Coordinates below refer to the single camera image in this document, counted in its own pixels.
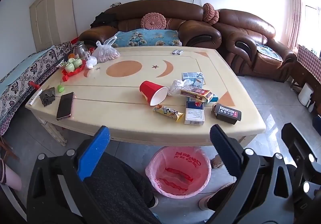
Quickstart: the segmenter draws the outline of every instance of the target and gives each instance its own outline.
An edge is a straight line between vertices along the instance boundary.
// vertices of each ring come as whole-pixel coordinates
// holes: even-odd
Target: red tray
[[[64,82],[66,82],[66,81],[69,79],[70,76],[74,76],[74,75],[80,73],[80,72],[85,68],[85,65],[86,65],[86,61],[83,60],[83,61],[82,61],[82,65],[81,65],[80,67],[78,67],[78,68],[77,68],[75,71],[73,71],[73,72],[67,73],[67,71],[64,69],[64,70],[62,71],[62,74],[63,74],[62,80],[63,80]]]

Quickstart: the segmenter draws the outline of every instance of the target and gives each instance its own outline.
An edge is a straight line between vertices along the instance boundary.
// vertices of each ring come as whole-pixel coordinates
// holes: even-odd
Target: knitted pillow
[[[211,26],[219,20],[219,12],[215,10],[214,17],[208,22]]]
[[[166,28],[166,19],[160,13],[148,13],[143,16],[141,27],[145,29],[164,29]]]
[[[210,3],[205,3],[203,6],[203,10],[203,21],[209,22],[214,17],[214,8]]]

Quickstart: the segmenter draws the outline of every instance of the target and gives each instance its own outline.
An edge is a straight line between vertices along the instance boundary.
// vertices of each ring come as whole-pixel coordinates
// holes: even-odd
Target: smartphone
[[[71,107],[73,105],[74,92],[62,95],[57,111],[57,120],[68,118],[71,116]]]

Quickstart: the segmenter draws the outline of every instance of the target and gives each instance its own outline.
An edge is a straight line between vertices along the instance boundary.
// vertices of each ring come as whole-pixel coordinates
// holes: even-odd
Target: cream coffee table
[[[175,49],[183,49],[181,55],[173,55]],[[149,145],[206,146],[212,145],[210,128],[219,124],[229,137],[237,139],[245,147],[266,126],[248,93],[213,49],[195,47],[124,47],[118,48],[121,56],[115,60],[97,64],[91,70],[72,76],[62,82],[62,72],[55,72],[43,85],[45,90],[56,88],[55,101],[44,107],[40,98],[33,105],[26,104],[42,125],[61,145],[67,140],[54,125],[94,135],[105,125],[113,140]],[[217,120],[211,115],[213,103],[205,105],[205,123],[202,126],[185,125],[185,118],[178,122],[149,106],[139,91],[139,85],[152,81],[170,86],[181,79],[182,72],[202,72],[204,87],[219,97],[219,103],[242,112],[242,120],[235,125]],[[62,93],[57,86],[65,87]],[[72,116],[60,121],[56,114],[60,96],[74,92]],[[167,96],[161,103],[179,112],[185,112],[185,96]]]

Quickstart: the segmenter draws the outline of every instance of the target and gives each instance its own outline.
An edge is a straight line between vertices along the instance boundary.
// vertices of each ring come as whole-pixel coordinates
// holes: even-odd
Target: crumpled black wrapper
[[[42,91],[39,97],[44,106],[51,104],[56,99],[55,88],[52,87]]]

